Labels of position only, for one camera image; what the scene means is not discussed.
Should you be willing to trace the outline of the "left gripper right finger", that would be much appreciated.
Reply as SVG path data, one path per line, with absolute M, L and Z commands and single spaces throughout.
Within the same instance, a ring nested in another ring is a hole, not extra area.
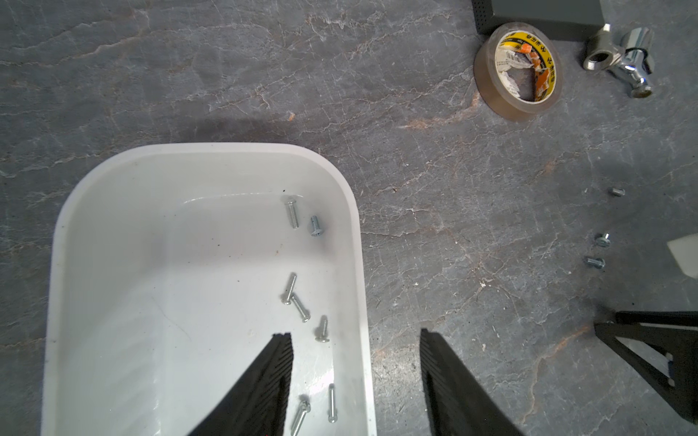
M 520 435 L 438 332 L 420 332 L 420 362 L 433 435 Z

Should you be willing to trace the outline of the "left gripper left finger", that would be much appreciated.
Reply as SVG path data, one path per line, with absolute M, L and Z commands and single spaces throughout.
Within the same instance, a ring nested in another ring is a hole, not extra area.
M 281 435 L 290 392 L 292 336 L 275 334 L 193 435 Z

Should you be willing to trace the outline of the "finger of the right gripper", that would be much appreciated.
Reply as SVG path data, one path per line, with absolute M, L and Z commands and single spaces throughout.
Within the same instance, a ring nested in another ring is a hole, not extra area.
M 615 312 L 596 337 L 689 423 L 697 423 L 697 313 Z

